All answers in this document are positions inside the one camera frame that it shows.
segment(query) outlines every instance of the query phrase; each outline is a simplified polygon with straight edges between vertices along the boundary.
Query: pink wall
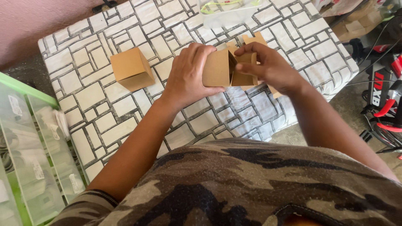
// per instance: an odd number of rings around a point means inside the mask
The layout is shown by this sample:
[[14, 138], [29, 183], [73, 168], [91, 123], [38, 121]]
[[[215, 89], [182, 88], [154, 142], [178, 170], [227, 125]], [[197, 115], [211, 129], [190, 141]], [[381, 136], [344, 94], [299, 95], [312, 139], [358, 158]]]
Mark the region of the pink wall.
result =
[[1, 0], [0, 70], [39, 53], [38, 39], [90, 17], [92, 8], [102, 3], [102, 0]]

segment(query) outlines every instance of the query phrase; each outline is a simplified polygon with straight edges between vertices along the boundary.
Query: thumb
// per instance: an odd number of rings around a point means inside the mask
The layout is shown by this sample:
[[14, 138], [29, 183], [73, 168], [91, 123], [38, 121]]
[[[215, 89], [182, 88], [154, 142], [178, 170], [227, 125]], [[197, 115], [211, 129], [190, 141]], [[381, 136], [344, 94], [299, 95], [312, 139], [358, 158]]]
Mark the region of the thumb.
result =
[[225, 88], [218, 86], [218, 87], [206, 87], [206, 94], [208, 95], [208, 97], [213, 96], [219, 92], [224, 92]]
[[242, 74], [250, 74], [259, 78], [265, 78], [266, 69], [260, 65], [239, 63], [236, 64], [236, 70]]

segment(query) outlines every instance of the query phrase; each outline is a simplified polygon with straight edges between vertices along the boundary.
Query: bicycle cable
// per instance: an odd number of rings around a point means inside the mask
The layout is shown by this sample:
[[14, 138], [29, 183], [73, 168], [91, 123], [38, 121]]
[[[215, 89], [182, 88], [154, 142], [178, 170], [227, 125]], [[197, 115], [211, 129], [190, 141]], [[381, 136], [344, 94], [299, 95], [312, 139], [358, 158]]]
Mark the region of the bicycle cable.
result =
[[367, 60], [367, 58], [370, 56], [371, 52], [374, 50], [375, 45], [377, 44], [379, 38], [381, 37], [382, 33], [384, 32], [385, 28], [387, 28], [388, 24], [390, 23], [390, 21], [388, 21], [388, 23], [384, 26], [384, 28], [382, 29], [382, 31], [380, 32], [380, 34], [377, 37], [377, 40], [375, 41], [373, 47], [371, 48], [370, 52], [367, 54], [366, 58], [364, 58], [364, 60], [360, 61], [360, 63], [358, 64], [358, 66], [360, 66], [365, 60]]
[[346, 86], [352, 86], [352, 85], [357, 85], [357, 84], [362, 84], [362, 83], [368, 83], [368, 82], [396, 82], [396, 81], [391, 81], [391, 80], [374, 80], [374, 81], [364, 81], [364, 82], [357, 82], [357, 83], [347, 84]]

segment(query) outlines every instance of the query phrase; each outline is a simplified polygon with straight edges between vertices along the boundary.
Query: plastic storage container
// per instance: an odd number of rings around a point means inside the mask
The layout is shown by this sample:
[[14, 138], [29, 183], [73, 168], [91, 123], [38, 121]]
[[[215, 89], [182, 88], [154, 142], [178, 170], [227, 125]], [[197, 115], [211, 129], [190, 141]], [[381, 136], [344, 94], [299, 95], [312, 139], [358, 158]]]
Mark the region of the plastic storage container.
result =
[[197, 0], [204, 26], [219, 28], [237, 25], [251, 19], [263, 0]]
[[2, 161], [0, 161], [0, 225], [23, 225]]
[[32, 225], [65, 207], [24, 96], [0, 83], [0, 126]]
[[56, 170], [64, 197], [70, 203], [85, 190], [80, 173], [53, 114], [53, 108], [45, 101], [31, 95], [28, 95], [28, 100]]

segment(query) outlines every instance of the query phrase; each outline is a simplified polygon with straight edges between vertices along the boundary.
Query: forearm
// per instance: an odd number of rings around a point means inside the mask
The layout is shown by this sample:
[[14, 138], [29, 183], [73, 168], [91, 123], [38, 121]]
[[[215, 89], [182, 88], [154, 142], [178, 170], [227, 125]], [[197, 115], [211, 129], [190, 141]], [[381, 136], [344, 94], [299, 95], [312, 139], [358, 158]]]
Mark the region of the forearm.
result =
[[100, 189], [121, 201], [153, 165], [177, 113], [167, 102], [156, 100], [87, 190]]
[[309, 84], [290, 96], [309, 146], [340, 151], [362, 164], [398, 180], [386, 163], [343, 121]]

